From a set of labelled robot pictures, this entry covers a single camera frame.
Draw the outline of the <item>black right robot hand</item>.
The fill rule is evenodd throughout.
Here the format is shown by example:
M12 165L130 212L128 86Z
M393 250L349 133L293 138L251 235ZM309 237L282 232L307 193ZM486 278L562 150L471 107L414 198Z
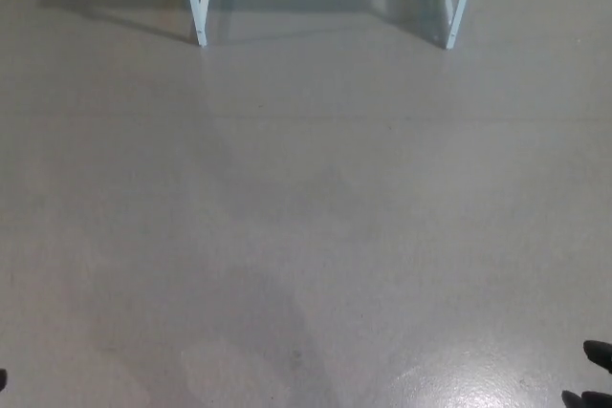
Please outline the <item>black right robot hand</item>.
M590 362L611 374L612 354L610 343L586 340L583 342L583 350ZM581 394L563 391L561 399L566 408L611 408L612 397L608 393L597 391L584 391Z

